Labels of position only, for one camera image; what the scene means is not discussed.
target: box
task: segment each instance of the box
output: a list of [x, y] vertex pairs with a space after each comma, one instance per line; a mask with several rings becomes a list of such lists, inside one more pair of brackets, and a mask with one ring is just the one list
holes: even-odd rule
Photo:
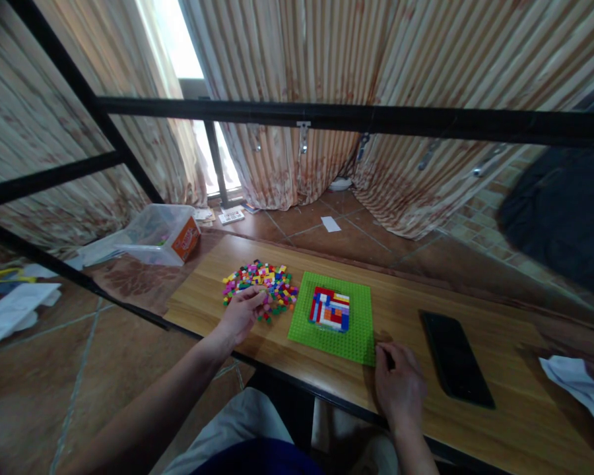
[[148, 205], [114, 247], [146, 264], [182, 266], [199, 238], [192, 206]]

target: window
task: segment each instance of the window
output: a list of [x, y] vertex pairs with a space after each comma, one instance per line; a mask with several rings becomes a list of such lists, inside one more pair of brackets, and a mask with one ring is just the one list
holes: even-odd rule
[[[199, 97], [208, 96], [203, 70], [200, 68], [200, 62], [193, 49], [178, 0], [158, 0], [154, 4], [156, 5], [156, 18], [161, 38], [174, 66], [176, 76], [180, 80], [183, 97], [198, 99]], [[226, 190], [240, 188], [240, 179], [224, 140], [222, 129], [218, 123], [215, 123], [215, 127]], [[218, 177], [211, 160], [211, 150], [205, 132], [205, 124], [202, 121], [193, 121], [193, 131], [204, 155], [201, 164], [205, 175], [207, 193], [209, 195], [217, 194], [219, 192]]]

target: black smartphone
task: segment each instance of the black smartphone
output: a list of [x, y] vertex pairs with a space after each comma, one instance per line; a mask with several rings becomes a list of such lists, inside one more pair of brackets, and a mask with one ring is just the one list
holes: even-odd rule
[[495, 409], [495, 401], [460, 322], [437, 313], [421, 313], [442, 389], [450, 397]]

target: tiled floor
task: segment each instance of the tiled floor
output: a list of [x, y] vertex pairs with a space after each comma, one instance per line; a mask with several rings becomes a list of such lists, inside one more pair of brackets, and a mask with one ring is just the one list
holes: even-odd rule
[[[327, 233], [322, 216], [332, 216], [341, 232]], [[224, 229], [584, 313], [569, 299], [447, 236], [434, 232], [413, 242], [386, 232], [349, 192], [327, 194], [287, 212], [247, 214]], [[40, 312], [40, 322], [0, 343], [0, 472], [54, 473], [194, 343], [72, 284], [61, 289], [63, 297]], [[155, 473], [189, 446], [252, 374], [250, 366], [226, 362]]]

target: beige curtain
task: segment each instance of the beige curtain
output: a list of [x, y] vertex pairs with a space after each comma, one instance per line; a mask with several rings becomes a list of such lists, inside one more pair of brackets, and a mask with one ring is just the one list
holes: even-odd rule
[[[181, 0], [213, 98], [568, 110], [594, 87], [594, 1]], [[286, 209], [319, 197], [353, 155], [354, 133], [226, 124], [247, 199]], [[261, 151], [254, 144], [259, 142]], [[526, 149], [375, 135], [349, 167], [356, 196], [390, 231], [421, 238]]]
[[[37, 4], [95, 93], [182, 97], [147, 0]], [[206, 203], [188, 121], [113, 119], [166, 202]], [[31, 33], [0, 0], [0, 182], [111, 149]], [[119, 166], [0, 206], [0, 224], [57, 249], [124, 227], [149, 202]]]

